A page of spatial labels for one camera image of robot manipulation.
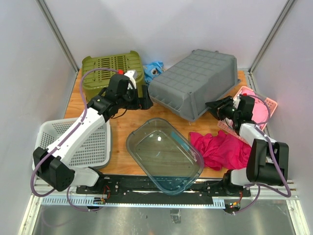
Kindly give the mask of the large grey plastic bin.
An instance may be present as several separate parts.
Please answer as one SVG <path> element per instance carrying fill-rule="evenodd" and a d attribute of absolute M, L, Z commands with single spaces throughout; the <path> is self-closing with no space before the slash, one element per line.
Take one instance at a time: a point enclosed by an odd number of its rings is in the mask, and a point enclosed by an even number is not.
<path fill-rule="evenodd" d="M 221 99 L 239 82 L 235 56 L 197 49 L 154 78 L 148 92 L 153 102 L 194 122 L 208 110 L 207 102 Z"/>

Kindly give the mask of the clear blue plastic tub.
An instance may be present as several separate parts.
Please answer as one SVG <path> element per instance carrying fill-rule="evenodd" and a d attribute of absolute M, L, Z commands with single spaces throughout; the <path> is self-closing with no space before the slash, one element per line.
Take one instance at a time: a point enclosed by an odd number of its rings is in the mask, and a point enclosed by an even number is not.
<path fill-rule="evenodd" d="M 131 132 L 126 148 L 156 187 L 167 195 L 189 189 L 204 168 L 201 153 L 162 118 L 152 118 Z"/>

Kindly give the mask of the white perforated plastic basket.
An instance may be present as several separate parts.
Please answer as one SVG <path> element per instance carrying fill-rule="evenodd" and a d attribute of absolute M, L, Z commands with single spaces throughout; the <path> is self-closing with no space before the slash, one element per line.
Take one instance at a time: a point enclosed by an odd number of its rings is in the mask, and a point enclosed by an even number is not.
<path fill-rule="evenodd" d="M 47 121 L 41 125 L 37 135 L 35 148 L 47 148 L 57 140 L 74 122 L 76 118 Z M 112 129 L 107 122 L 95 130 L 72 155 L 70 167 L 94 167 L 101 169 L 107 166 L 111 159 Z"/>

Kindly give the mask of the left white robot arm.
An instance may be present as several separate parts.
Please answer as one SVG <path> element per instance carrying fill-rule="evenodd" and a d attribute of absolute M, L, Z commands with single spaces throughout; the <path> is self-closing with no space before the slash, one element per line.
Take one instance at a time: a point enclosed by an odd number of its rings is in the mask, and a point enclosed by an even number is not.
<path fill-rule="evenodd" d="M 69 163 L 78 147 L 100 126 L 117 118 L 120 109 L 147 110 L 153 106 L 147 85 L 138 85 L 136 78 L 135 70 L 116 71 L 108 87 L 84 103 L 81 116 L 57 140 L 46 148 L 37 147 L 34 150 L 32 190 L 35 176 L 56 191 L 64 191 L 70 186 L 87 186 L 95 194 L 104 190 L 105 182 L 100 179 L 97 169 L 70 167 Z"/>

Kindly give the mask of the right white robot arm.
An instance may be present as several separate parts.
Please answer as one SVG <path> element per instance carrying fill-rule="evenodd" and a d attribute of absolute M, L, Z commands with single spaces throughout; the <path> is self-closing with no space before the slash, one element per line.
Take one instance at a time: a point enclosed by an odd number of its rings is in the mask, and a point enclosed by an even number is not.
<path fill-rule="evenodd" d="M 232 196 L 246 187 L 258 185 L 290 198 L 291 190 L 287 183 L 289 146 L 270 138 L 253 121 L 256 99 L 255 95 L 241 94 L 237 105 L 230 96 L 206 103 L 214 118 L 231 120 L 232 129 L 251 147 L 247 166 L 224 174 L 220 182 L 222 191 Z"/>

